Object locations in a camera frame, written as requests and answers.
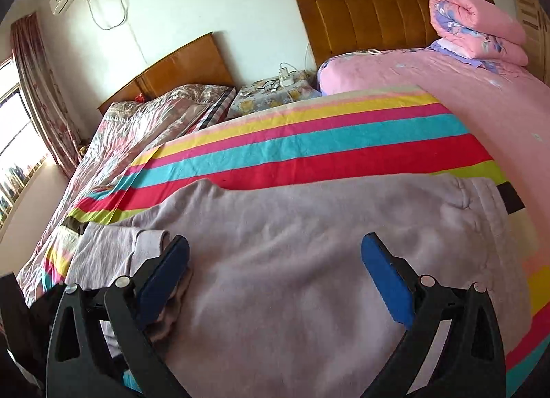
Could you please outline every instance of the magenta stripe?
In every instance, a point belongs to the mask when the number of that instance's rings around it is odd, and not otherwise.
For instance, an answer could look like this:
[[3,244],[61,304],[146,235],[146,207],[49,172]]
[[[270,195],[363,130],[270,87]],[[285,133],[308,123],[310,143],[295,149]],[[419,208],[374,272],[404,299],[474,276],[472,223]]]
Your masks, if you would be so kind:
[[342,116],[323,117],[322,119],[314,119],[307,122],[282,125],[280,127],[242,134],[220,141],[196,146],[182,150],[178,153],[161,157],[159,159],[150,159],[144,164],[129,167],[125,173],[125,176],[131,175],[132,173],[137,173],[143,168],[150,169],[162,167],[163,165],[172,164],[191,157],[215,153],[228,148],[236,148],[238,146],[244,146],[251,143],[265,142],[274,138],[283,138],[291,135],[313,133],[321,130],[350,127],[365,123],[436,116],[438,114],[449,114],[449,110],[441,103],[430,103],[429,105],[415,105],[384,110],[356,112],[352,114],[344,114]]

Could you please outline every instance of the window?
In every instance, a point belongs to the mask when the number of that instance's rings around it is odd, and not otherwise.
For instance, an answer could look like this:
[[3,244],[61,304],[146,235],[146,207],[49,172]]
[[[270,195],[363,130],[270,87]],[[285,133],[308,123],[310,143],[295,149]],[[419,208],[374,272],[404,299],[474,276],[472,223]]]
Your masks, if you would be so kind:
[[13,61],[0,66],[0,228],[48,151],[21,99]]

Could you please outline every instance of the floral bedspread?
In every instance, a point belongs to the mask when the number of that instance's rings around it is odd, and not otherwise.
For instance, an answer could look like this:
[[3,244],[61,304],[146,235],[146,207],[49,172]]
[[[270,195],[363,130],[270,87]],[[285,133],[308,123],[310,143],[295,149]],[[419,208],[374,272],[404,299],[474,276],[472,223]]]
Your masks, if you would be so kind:
[[49,253],[63,254],[78,235],[60,224],[82,198],[116,184],[143,151],[183,135],[230,88],[188,84],[147,103],[113,104],[103,118],[34,253],[17,278],[28,304],[59,281]]

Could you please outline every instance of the pink bed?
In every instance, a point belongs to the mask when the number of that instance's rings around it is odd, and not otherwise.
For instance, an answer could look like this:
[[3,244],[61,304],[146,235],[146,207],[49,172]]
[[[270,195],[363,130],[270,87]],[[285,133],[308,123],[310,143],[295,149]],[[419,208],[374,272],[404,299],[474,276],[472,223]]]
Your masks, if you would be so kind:
[[537,228],[541,251],[525,260],[550,264],[550,88],[515,65],[502,75],[432,50],[346,54],[319,71],[325,95],[416,84],[455,113],[500,164]]

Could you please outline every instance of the blue gripper pad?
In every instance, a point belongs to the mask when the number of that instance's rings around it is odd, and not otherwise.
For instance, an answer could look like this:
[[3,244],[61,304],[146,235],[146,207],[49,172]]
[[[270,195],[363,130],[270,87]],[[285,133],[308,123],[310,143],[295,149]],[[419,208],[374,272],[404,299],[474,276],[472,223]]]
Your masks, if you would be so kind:
[[167,251],[169,253],[136,297],[139,310],[136,322],[141,330],[157,320],[175,286],[188,269],[190,249],[186,239],[180,239]]
[[361,242],[361,259],[393,320],[410,329],[414,321],[413,294],[378,242],[369,235]]

